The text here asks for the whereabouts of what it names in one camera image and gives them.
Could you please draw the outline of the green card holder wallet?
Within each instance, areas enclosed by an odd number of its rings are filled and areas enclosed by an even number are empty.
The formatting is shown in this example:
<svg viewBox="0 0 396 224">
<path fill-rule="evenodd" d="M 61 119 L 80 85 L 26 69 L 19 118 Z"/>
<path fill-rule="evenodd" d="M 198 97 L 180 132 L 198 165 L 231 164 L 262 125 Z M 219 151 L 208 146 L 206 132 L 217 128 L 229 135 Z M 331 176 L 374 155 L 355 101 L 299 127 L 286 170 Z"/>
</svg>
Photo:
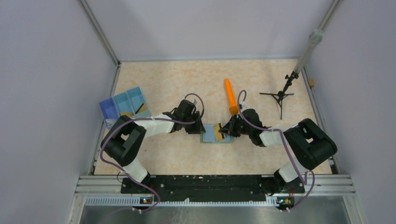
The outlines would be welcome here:
<svg viewBox="0 0 396 224">
<path fill-rule="evenodd" d="M 206 130 L 206 133 L 202 133 L 200 135 L 200 142 L 201 143 L 211 143 L 211 144 L 226 144 L 226 143 L 232 143 L 233 138 L 230 135 L 226 134 L 226 138 L 223 139 L 220 142 L 216 142 L 214 139 L 214 133 L 213 133 L 213 126 L 215 124 L 203 124 Z"/>
</svg>

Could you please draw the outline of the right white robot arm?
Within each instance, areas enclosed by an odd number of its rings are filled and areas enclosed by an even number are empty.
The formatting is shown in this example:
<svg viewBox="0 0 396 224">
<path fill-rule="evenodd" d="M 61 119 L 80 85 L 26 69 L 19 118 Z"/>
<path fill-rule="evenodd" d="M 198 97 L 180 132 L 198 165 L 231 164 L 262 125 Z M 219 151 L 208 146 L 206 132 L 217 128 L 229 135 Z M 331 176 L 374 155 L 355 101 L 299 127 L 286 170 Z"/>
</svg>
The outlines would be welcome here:
<svg viewBox="0 0 396 224">
<path fill-rule="evenodd" d="M 218 132 L 236 138 L 247 135 L 259 147 L 286 146 L 290 161 L 274 174 L 274 187 L 279 192 L 287 192 L 293 180 L 315 169 L 338 151 L 335 142 L 313 120 L 303 119 L 287 127 L 266 127 L 254 109 L 233 115 Z"/>
</svg>

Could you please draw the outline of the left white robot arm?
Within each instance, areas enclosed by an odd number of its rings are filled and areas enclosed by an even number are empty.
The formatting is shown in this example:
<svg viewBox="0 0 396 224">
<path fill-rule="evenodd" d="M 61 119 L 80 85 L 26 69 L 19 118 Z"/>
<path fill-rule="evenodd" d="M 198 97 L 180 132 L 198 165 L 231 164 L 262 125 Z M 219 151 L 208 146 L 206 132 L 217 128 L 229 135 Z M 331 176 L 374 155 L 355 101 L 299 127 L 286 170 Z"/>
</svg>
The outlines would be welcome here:
<svg viewBox="0 0 396 224">
<path fill-rule="evenodd" d="M 205 132 L 202 124 L 204 112 L 197 110 L 192 100 L 183 99 L 178 107 L 153 117 L 119 117 L 101 142 L 101 153 L 114 160 L 113 165 L 133 178 L 132 187 L 139 193 L 149 189 L 149 172 L 137 159 L 146 138 L 174 133 L 184 129 L 188 134 Z"/>
</svg>

